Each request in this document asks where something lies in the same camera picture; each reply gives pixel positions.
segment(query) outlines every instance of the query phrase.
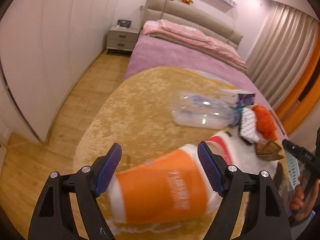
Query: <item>white wardrobe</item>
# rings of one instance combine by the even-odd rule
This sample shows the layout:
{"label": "white wardrobe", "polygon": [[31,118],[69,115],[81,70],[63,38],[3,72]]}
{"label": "white wardrobe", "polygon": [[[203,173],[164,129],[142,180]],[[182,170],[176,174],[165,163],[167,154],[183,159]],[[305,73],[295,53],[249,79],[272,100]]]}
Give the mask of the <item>white wardrobe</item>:
{"label": "white wardrobe", "polygon": [[0,22],[8,88],[41,141],[64,99],[104,49],[118,0],[14,0]]}

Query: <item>folded blanket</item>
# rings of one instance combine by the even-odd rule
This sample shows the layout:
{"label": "folded blanket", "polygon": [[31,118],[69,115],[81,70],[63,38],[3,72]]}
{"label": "folded blanket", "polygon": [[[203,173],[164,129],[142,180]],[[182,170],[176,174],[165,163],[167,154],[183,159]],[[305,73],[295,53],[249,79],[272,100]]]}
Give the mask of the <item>folded blanket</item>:
{"label": "folded blanket", "polygon": [[167,20],[159,20],[158,22],[159,22],[159,27],[165,31],[175,33],[177,35],[180,35],[195,41],[203,41],[203,42],[210,41],[208,36],[206,36],[200,30],[197,30],[196,28],[180,25]]}
{"label": "folded blanket", "polygon": [[195,28],[178,25],[167,20],[147,21],[141,34],[198,50],[244,73],[247,71],[245,62],[241,60],[239,54],[233,47],[215,38],[206,36]]}

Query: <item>cardboard box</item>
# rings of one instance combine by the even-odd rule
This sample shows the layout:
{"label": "cardboard box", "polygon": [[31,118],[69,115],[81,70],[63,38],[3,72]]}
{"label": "cardboard box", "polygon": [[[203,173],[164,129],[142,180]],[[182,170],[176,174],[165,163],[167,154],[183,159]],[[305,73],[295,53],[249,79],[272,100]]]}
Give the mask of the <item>cardboard box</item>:
{"label": "cardboard box", "polygon": [[284,157],[280,154],[282,148],[274,141],[268,140],[267,143],[256,143],[256,153],[259,158],[265,161],[278,161]]}
{"label": "cardboard box", "polygon": [[254,105],[255,96],[255,93],[241,89],[220,90],[220,99],[228,103],[233,108]]}

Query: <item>orange knitted item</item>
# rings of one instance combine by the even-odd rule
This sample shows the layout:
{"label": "orange knitted item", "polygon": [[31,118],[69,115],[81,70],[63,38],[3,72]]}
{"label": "orange knitted item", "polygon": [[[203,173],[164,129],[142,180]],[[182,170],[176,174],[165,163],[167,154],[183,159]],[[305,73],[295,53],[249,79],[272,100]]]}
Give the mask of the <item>orange knitted item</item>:
{"label": "orange knitted item", "polygon": [[276,135],[277,127],[269,111],[265,107],[258,105],[255,105],[252,110],[257,116],[257,130],[266,140],[276,141],[278,139]]}

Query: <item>wooden floor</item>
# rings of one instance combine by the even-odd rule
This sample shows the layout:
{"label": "wooden floor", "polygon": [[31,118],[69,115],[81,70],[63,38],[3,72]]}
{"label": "wooden floor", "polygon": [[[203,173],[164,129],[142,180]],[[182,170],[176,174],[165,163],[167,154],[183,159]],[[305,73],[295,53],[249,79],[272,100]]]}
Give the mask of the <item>wooden floor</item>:
{"label": "wooden floor", "polygon": [[[45,181],[52,171],[72,173],[76,147],[104,101],[121,84],[129,59],[99,56],[65,101],[47,143],[37,145],[11,135],[0,179],[0,204],[25,239]],[[79,234],[86,237],[75,196],[71,199]]]}

